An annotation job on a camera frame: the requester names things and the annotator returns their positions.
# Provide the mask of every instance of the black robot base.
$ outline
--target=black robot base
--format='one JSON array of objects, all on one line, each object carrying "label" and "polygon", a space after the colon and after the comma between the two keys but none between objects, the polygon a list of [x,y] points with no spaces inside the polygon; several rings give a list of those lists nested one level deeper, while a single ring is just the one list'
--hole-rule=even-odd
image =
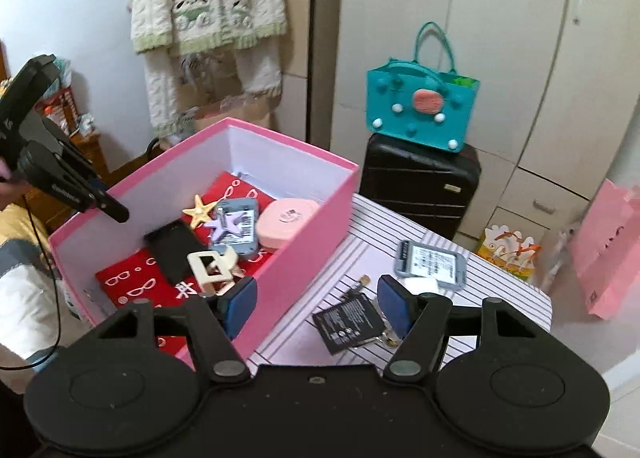
[{"label": "black robot base", "polygon": [[[38,456],[597,456],[609,391],[573,352],[500,299],[400,301],[414,321],[382,376],[262,366],[253,378],[206,299],[131,304],[28,387]],[[187,336],[195,371],[155,335]],[[459,335],[478,336],[476,349],[441,368]]]}]

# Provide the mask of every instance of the white wall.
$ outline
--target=white wall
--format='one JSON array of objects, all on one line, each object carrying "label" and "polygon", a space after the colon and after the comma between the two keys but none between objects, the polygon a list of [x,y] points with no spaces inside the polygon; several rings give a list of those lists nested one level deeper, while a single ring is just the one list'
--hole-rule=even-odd
[{"label": "white wall", "polygon": [[72,62],[81,111],[91,111],[111,170],[152,138],[142,60],[129,40],[129,0],[0,0],[0,40],[12,74],[35,54]]}]

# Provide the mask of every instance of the cabinet handle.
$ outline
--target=cabinet handle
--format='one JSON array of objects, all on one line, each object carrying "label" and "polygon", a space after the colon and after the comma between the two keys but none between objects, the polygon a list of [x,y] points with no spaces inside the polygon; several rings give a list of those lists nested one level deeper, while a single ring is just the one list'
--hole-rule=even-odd
[{"label": "cabinet handle", "polygon": [[542,211],[543,213],[547,213],[549,215],[554,214],[556,212],[555,207],[549,207],[548,205],[544,205],[540,203],[538,200],[533,200],[533,207],[534,209],[538,209],[539,211]]},{"label": "cabinet handle", "polygon": [[580,24],[580,15],[582,14],[582,3],[584,0],[575,0],[574,6],[574,24]]}]

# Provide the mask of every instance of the red cloth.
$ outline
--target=red cloth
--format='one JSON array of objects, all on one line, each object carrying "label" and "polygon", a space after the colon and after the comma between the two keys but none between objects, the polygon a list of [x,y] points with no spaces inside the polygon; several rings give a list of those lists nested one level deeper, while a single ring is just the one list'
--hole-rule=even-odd
[{"label": "red cloth", "polygon": [[[273,198],[251,185],[238,180],[235,176],[224,172],[202,196],[203,203],[217,201],[226,197],[244,198],[255,197],[258,200],[259,211],[273,202]],[[189,223],[190,217],[182,218]],[[208,245],[210,229],[199,226],[195,234],[201,242]],[[261,250],[260,253],[249,261],[240,261],[239,266],[248,276],[254,275],[257,270],[271,257],[271,254]],[[190,295],[196,295],[200,291],[195,278],[188,278],[177,286],[171,286],[162,273],[151,253],[142,248],[133,256],[113,264],[100,272],[95,277],[100,282],[104,293],[111,299],[116,308],[121,308],[135,299],[150,299],[156,308],[163,306],[179,306]],[[158,337],[158,346],[162,351],[175,355],[187,343],[185,337]]]}]

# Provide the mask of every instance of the pink round container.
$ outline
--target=pink round container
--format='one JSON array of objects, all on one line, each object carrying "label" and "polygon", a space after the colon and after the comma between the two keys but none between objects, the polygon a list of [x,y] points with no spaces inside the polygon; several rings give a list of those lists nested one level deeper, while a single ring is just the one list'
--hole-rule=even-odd
[{"label": "pink round container", "polygon": [[278,250],[320,208],[313,200],[283,198],[267,206],[255,224],[258,242],[268,252]]}]

